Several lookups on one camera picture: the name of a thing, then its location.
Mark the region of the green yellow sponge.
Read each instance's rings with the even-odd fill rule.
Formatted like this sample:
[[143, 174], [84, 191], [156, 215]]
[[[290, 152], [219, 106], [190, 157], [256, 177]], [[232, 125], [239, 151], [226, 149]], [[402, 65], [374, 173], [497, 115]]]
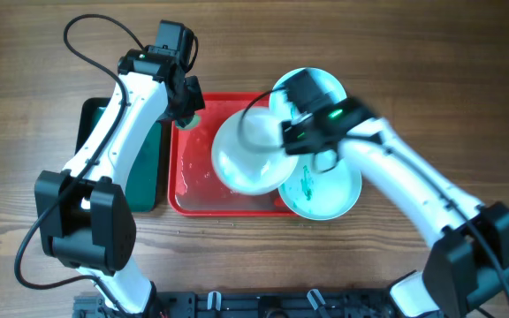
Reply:
[[193, 114], [191, 117], [183, 117], [175, 121], [175, 126], [180, 130], [194, 129], [201, 121], [201, 117]]

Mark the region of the large white plate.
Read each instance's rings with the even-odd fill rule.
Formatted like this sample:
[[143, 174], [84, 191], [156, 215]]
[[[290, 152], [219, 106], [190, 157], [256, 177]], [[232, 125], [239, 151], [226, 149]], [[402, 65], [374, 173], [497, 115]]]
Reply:
[[276, 190], [294, 171], [298, 158], [280, 147], [281, 120], [267, 107], [232, 114], [218, 128], [211, 162], [219, 180], [236, 193]]

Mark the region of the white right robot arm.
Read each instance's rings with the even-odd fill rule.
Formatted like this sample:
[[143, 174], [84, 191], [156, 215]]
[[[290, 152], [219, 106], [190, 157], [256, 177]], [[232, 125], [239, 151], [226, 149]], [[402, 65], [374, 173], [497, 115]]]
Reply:
[[285, 152], [332, 150], [357, 168], [410, 219], [430, 249], [423, 271], [390, 288], [404, 317], [464, 317], [502, 292], [509, 305], [509, 208], [461, 190], [417, 155], [354, 97], [324, 97], [281, 124]]

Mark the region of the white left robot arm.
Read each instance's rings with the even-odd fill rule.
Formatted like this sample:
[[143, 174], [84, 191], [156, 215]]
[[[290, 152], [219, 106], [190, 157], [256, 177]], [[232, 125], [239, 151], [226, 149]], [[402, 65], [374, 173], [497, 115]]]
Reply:
[[188, 126], [205, 103], [189, 76], [195, 49], [163, 45], [130, 50], [118, 65], [116, 86], [97, 125], [60, 172], [35, 183], [42, 250], [92, 281], [117, 316], [159, 317], [155, 285], [132, 257], [136, 224], [125, 197], [135, 159], [151, 127]]

